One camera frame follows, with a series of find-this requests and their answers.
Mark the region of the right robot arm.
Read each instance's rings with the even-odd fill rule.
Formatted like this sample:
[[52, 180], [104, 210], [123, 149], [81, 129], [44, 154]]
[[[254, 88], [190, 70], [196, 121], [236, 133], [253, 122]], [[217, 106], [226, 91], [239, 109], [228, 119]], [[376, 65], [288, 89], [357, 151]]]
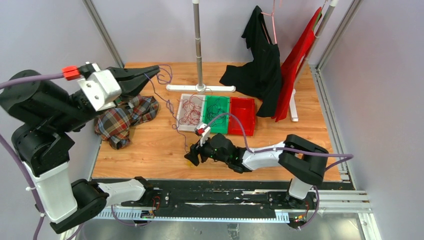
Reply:
[[278, 144], [268, 147], [247, 149], [235, 146], [221, 133], [199, 140], [190, 146], [185, 159], [198, 166], [207, 159], [225, 163], [231, 170], [242, 174], [262, 168], [283, 167], [293, 178], [290, 181], [286, 203], [294, 209], [306, 202], [306, 196], [313, 186], [324, 180], [329, 152], [298, 135], [289, 134]]

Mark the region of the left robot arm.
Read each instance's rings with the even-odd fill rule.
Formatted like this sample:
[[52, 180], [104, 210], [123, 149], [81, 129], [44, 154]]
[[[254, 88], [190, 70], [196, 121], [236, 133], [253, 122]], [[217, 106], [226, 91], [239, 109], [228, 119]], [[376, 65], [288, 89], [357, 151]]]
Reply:
[[1, 107], [22, 121], [5, 148], [29, 181], [35, 206], [55, 233], [80, 227], [113, 205], [152, 203], [154, 188], [141, 176], [115, 183], [71, 182], [69, 151], [74, 141], [69, 133], [134, 98], [159, 72], [158, 65], [101, 69], [87, 62], [56, 74], [23, 70], [0, 85]]

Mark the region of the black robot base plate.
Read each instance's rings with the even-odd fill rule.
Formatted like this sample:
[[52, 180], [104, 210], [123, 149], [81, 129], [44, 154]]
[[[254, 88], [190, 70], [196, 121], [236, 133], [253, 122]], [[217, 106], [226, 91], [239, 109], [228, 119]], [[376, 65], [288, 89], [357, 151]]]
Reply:
[[276, 210], [294, 215], [313, 213], [315, 191], [304, 200], [289, 200], [288, 181], [165, 180], [151, 179], [149, 200], [126, 200], [116, 207], [154, 211], [157, 217], [271, 219]]

